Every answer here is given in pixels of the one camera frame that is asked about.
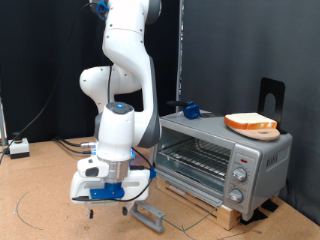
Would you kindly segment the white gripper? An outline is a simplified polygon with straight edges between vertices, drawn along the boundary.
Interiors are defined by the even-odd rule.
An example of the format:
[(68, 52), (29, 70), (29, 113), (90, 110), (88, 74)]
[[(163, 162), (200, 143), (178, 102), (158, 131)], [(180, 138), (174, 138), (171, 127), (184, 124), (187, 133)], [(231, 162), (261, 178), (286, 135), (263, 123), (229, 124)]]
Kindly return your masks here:
[[(146, 169), (130, 170), (125, 178), (109, 178), (107, 171), (98, 168), (77, 171), (72, 179), (70, 198), (75, 203), (144, 200), (148, 197), (149, 177), (150, 171)], [(128, 213), (128, 208), (123, 207), (122, 214)], [(89, 209), (88, 214), (89, 219), (93, 219), (93, 209)]]

